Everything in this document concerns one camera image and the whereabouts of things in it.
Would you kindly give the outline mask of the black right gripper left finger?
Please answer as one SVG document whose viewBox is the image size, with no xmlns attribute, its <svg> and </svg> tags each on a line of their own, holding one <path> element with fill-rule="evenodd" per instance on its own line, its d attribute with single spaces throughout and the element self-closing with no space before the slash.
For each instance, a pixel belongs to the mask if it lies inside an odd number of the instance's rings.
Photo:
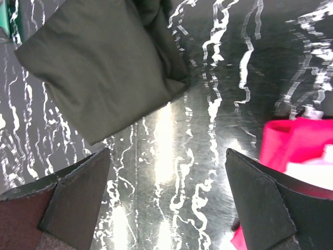
<svg viewBox="0 0 333 250">
<path fill-rule="evenodd" d="M 90 249 L 110 151 L 1 194 L 1 249 Z"/>
</svg>

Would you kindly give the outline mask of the black printed t-shirt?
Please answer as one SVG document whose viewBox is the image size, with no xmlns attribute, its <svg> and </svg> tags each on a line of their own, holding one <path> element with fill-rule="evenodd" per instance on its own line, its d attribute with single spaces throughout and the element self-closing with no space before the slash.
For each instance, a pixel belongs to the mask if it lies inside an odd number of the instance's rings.
<svg viewBox="0 0 333 250">
<path fill-rule="evenodd" d="M 65 1 L 15 52 L 94 145 L 189 86 L 170 1 Z"/>
</svg>

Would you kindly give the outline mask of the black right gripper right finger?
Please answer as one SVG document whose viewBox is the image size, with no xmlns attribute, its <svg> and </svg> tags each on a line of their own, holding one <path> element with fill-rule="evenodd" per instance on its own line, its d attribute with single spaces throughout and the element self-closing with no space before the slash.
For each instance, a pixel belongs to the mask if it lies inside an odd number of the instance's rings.
<svg viewBox="0 0 333 250">
<path fill-rule="evenodd" d="M 229 148 L 226 173 L 247 249 L 332 249 L 332 191 Z"/>
</svg>

